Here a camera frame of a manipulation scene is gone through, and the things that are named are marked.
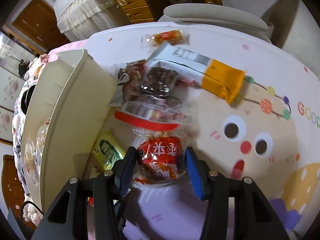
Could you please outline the green pineapple cake packet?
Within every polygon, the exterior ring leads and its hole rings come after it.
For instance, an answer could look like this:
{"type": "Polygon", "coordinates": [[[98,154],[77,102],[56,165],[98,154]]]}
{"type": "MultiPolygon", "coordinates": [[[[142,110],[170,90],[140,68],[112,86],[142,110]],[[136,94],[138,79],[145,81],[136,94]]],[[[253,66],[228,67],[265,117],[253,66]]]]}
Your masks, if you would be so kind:
{"type": "Polygon", "coordinates": [[[111,170],[116,161],[124,159],[126,152],[108,128],[98,135],[91,154],[106,171],[111,170]]]}

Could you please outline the yellow puffed snack bag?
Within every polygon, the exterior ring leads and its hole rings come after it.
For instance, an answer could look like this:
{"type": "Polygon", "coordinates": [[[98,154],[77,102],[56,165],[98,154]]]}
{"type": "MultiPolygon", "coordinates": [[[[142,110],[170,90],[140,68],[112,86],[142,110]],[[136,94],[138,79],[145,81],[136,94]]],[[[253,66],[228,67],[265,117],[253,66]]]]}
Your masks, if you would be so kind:
{"type": "Polygon", "coordinates": [[[38,185],[40,181],[42,155],[49,124],[50,117],[40,125],[36,134],[35,143],[29,135],[24,150],[24,165],[27,175],[35,185],[38,185]]]}

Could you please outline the red chinese text snack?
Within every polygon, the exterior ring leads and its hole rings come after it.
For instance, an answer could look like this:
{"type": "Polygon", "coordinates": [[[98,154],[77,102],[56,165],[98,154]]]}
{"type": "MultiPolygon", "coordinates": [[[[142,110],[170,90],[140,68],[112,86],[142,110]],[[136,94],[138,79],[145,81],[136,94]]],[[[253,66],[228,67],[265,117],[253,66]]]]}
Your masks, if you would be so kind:
{"type": "Polygon", "coordinates": [[[140,185],[169,184],[185,174],[185,150],[190,138],[178,126],[171,131],[135,128],[143,138],[137,147],[139,157],[133,179],[140,185]]]}

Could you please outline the dark dried fruit packet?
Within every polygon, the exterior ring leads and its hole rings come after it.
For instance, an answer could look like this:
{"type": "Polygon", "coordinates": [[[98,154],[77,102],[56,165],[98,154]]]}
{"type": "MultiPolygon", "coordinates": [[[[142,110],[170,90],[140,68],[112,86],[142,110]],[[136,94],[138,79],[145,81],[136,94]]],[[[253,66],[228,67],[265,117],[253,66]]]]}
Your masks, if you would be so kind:
{"type": "Polygon", "coordinates": [[[114,107],[114,117],[151,131],[171,131],[187,117],[183,102],[173,96],[180,75],[163,67],[146,69],[140,94],[114,107]]]}

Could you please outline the white orange snack bar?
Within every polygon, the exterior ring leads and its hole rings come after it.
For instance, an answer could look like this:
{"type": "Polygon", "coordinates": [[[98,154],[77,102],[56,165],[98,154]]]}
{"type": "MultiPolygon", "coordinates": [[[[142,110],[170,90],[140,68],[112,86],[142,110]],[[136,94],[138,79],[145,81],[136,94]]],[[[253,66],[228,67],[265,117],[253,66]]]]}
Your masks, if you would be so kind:
{"type": "Polygon", "coordinates": [[[245,72],[220,61],[168,42],[162,43],[148,58],[146,65],[174,70],[201,88],[233,103],[244,83],[245,72]]]}

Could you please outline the brown white snack packet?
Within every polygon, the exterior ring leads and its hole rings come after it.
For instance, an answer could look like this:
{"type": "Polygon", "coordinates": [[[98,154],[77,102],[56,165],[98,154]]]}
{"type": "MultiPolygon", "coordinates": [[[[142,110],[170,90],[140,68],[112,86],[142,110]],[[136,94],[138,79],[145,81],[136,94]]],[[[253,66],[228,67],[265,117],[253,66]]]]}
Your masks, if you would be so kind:
{"type": "Polygon", "coordinates": [[[116,91],[109,103],[111,107],[120,107],[140,94],[140,85],[146,74],[146,60],[114,64],[111,70],[117,82],[116,91]]]}

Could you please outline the orange fried twist packet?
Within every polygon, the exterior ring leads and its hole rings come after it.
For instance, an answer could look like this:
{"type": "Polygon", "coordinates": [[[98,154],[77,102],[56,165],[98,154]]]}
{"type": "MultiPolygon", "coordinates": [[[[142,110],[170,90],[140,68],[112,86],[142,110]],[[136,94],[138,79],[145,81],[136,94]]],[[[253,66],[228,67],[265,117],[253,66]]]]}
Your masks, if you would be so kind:
{"type": "Polygon", "coordinates": [[[152,35],[144,35],[141,39],[140,47],[157,47],[163,42],[168,42],[171,45],[189,44],[189,33],[187,29],[175,29],[152,35]]]}

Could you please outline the cartoon printed table cloth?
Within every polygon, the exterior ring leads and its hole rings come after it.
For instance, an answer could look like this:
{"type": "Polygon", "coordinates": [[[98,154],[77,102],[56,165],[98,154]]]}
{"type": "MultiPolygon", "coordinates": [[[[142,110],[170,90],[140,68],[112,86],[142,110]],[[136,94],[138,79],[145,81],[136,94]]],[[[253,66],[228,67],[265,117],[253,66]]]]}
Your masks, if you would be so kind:
{"type": "MultiPolygon", "coordinates": [[[[144,34],[180,27],[144,23],[102,31],[81,47],[112,73],[114,64],[146,59],[144,34]]],[[[191,107],[191,146],[210,168],[251,177],[271,201],[291,239],[310,235],[319,213],[319,79],[290,54],[249,35],[212,25],[188,26],[189,46],[246,72],[250,83],[237,106],[197,87],[180,86],[191,107]]],[[[135,187],[125,212],[128,239],[199,239],[206,202],[187,176],[166,186],[135,187]]],[[[319,239],[319,233],[309,239],[319,239]]]]}

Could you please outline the white plastic storage tray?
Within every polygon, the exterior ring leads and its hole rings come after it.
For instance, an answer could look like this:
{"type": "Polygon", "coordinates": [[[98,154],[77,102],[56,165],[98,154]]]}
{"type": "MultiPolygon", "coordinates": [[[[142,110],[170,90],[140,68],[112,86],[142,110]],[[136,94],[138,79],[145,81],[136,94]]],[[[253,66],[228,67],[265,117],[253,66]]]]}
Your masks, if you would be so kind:
{"type": "Polygon", "coordinates": [[[62,51],[46,64],[25,117],[21,151],[49,120],[38,184],[26,182],[33,202],[46,211],[71,177],[81,178],[110,110],[116,82],[85,49],[62,51]]]}

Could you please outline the pink bed blanket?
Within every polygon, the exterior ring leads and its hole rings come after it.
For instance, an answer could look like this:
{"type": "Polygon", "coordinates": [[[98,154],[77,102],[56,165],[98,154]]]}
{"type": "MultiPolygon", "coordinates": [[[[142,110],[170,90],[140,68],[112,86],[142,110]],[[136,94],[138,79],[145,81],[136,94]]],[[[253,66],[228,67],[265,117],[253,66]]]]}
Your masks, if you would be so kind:
{"type": "Polygon", "coordinates": [[[59,48],[55,48],[55,49],[51,50],[48,53],[48,62],[56,61],[57,60],[57,53],[82,48],[86,42],[87,42],[87,39],[75,41],[75,42],[71,42],[71,43],[65,44],[63,46],[60,46],[59,48]]]}

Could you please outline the white floral curtain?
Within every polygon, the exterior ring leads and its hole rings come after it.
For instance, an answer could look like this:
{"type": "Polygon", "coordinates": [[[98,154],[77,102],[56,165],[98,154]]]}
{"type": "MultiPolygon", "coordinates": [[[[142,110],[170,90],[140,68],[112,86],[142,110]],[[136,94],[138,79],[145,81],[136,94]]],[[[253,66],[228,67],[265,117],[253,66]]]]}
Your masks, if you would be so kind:
{"type": "Polygon", "coordinates": [[[319,76],[319,26],[301,0],[279,0],[270,16],[271,41],[319,76]]]}

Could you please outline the brown wooden door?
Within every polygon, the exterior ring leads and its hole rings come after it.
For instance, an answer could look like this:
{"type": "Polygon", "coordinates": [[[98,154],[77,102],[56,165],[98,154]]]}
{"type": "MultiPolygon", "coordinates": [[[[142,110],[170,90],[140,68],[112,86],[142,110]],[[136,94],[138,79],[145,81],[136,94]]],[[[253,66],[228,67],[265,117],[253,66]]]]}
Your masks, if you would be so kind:
{"type": "Polygon", "coordinates": [[[57,27],[52,7],[44,0],[31,0],[12,25],[46,50],[69,43],[57,27]]]}

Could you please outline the lace covered cabinet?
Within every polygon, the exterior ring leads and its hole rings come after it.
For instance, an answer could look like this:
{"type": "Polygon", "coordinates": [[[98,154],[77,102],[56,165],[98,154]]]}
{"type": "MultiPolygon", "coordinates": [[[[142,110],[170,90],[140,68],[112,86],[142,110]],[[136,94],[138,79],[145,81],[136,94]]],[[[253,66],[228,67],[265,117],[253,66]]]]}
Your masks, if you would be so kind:
{"type": "Polygon", "coordinates": [[[54,12],[60,33],[71,42],[130,24],[116,0],[56,0],[54,12]]]}

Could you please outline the grey office chair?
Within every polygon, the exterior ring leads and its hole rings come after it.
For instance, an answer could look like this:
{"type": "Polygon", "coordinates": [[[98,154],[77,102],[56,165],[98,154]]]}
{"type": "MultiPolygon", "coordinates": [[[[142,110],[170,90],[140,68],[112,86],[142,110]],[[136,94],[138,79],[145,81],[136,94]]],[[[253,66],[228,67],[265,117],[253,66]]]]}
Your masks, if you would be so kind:
{"type": "Polygon", "coordinates": [[[159,21],[211,24],[270,42],[274,26],[266,15],[278,1],[222,0],[222,5],[178,3],[166,7],[159,21]]]}

